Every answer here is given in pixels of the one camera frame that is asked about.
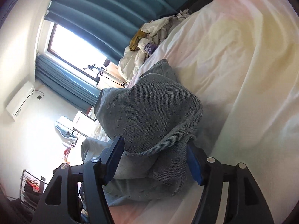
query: metal screw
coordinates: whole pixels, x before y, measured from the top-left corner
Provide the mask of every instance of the metal screw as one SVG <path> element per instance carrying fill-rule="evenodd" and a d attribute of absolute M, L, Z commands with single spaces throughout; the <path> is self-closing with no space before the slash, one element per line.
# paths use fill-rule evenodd
<path fill-rule="evenodd" d="M 245 169 L 246 168 L 246 165 L 242 162 L 239 163 L 239 168 L 241 169 Z"/>
<path fill-rule="evenodd" d="M 65 169 L 68 167 L 68 164 L 66 162 L 64 162 L 63 164 L 60 165 L 61 169 Z"/>
<path fill-rule="evenodd" d="M 93 158 L 92 158 L 92 162 L 98 162 L 100 159 L 97 157 L 97 156 L 94 156 Z"/>
<path fill-rule="evenodd" d="M 209 163 L 214 163 L 216 160 L 215 160 L 215 158 L 213 158 L 213 157 L 208 157 L 208 158 L 207 158 L 207 161 L 208 161 Z"/>

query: blue curtain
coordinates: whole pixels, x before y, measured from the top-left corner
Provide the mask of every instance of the blue curtain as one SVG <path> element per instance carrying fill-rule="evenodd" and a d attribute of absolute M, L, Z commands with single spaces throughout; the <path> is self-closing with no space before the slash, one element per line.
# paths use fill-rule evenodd
<path fill-rule="evenodd" d="M 52 0 L 45 19 L 77 34 L 118 65 L 142 24 L 187 0 Z"/>
<path fill-rule="evenodd" d="M 100 94 L 100 90 L 43 55 L 36 57 L 35 77 L 82 112 L 94 106 Z"/>

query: pile of clothes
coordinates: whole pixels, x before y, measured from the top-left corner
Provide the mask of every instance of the pile of clothes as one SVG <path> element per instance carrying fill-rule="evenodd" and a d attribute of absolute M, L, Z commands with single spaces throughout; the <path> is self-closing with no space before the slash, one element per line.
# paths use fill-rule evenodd
<path fill-rule="evenodd" d="M 124 57 L 118 64 L 119 74 L 127 83 L 170 32 L 189 16 L 188 9 L 186 9 L 177 15 L 150 21 L 138 30 L 130 45 L 125 48 Z"/>
<path fill-rule="evenodd" d="M 193 179 L 186 147 L 189 142 L 200 146 L 196 136 L 203 108 L 180 85 L 167 60 L 156 63 L 132 88 L 101 90 L 94 111 L 110 139 L 125 139 L 114 179 L 103 186 L 109 206 L 163 199 L 189 188 Z M 83 162 L 99 156 L 112 142 L 85 139 Z"/>

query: white wall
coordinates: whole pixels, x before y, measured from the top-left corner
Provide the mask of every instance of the white wall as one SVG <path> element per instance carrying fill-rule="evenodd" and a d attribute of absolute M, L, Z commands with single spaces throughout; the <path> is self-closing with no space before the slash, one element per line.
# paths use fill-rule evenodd
<path fill-rule="evenodd" d="M 37 92 L 14 122 L 6 111 L 0 118 L 0 181 L 8 196 L 18 197 L 22 170 L 51 179 L 52 171 L 63 163 L 62 140 L 54 123 L 60 116 L 73 119 L 78 109 L 37 82 Z"/>
<path fill-rule="evenodd" d="M 46 87 L 44 98 L 35 97 L 16 122 L 4 110 L 28 79 L 34 81 L 37 38 L 49 2 L 18 0 L 0 29 L 0 182 L 13 197 L 23 169 L 51 178 L 65 149 L 54 123 L 77 112 Z"/>

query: purple label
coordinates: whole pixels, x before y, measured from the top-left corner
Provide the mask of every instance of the purple label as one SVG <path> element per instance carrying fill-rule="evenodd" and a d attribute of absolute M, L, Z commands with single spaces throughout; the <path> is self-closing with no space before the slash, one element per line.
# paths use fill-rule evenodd
<path fill-rule="evenodd" d="M 144 50 L 148 53 L 148 54 L 152 54 L 154 53 L 154 51 L 158 48 L 157 45 L 154 45 L 152 43 L 148 43 L 145 47 Z"/>

